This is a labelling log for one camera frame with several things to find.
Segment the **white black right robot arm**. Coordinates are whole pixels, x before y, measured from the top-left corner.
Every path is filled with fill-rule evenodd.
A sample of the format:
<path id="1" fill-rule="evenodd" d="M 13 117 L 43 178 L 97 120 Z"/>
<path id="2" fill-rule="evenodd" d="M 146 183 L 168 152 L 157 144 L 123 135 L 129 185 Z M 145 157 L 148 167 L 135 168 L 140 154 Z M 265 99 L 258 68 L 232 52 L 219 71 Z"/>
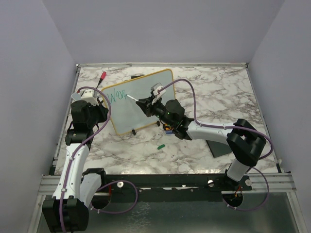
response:
<path id="1" fill-rule="evenodd" d="M 241 184 L 241 179 L 249 168 L 254 167 L 266 145 L 266 139 L 255 130 L 248 121 L 238 119 L 235 123 L 206 127 L 185 115 L 185 109 L 178 100 L 162 99 L 153 101 L 152 97 L 139 99 L 135 103 L 147 117 L 155 116 L 172 128 L 179 139 L 206 140 L 218 142 L 230 147 L 235 155 L 223 178 L 224 186 L 234 190 Z"/>

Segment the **yellow framed whiteboard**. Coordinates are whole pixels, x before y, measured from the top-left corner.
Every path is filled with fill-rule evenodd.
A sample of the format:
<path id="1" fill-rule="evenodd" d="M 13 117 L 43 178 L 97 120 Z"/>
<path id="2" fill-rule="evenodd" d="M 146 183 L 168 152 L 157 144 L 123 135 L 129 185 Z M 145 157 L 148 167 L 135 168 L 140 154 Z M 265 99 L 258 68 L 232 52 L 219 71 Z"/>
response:
<path id="1" fill-rule="evenodd" d="M 166 86 L 172 81 L 172 70 L 165 69 L 103 88 L 102 92 L 111 105 L 110 120 L 115 133 L 122 135 L 155 124 L 158 118 L 147 117 L 128 96 L 136 99 L 147 98 L 151 95 L 154 85 L 159 83 Z"/>

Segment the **green marker cap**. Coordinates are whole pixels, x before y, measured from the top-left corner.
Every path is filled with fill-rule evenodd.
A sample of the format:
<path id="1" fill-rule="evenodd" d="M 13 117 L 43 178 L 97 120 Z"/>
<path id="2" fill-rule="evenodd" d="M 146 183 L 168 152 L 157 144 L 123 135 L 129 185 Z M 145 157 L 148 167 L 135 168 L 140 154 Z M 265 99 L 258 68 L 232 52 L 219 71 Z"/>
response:
<path id="1" fill-rule="evenodd" d="M 162 149 L 164 147 L 165 147 L 165 144 L 162 144 L 162 145 L 158 146 L 157 149 L 160 150 L 160 149 Z"/>

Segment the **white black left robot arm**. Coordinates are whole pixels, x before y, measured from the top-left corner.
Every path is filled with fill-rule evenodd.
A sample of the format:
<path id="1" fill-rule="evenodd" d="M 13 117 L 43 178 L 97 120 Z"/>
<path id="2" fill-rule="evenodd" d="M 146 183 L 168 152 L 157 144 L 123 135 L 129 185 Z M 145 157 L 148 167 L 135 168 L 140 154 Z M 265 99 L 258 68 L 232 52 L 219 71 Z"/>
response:
<path id="1" fill-rule="evenodd" d="M 110 107 L 92 105 L 85 100 L 71 104 L 72 128 L 65 137 L 66 159 L 61 178 L 50 200 L 45 200 L 42 212 L 52 233 L 84 231 L 88 226 L 89 210 L 96 191 L 106 189 L 107 179 L 102 168 L 83 171 L 93 138 L 93 128 L 107 125 Z"/>

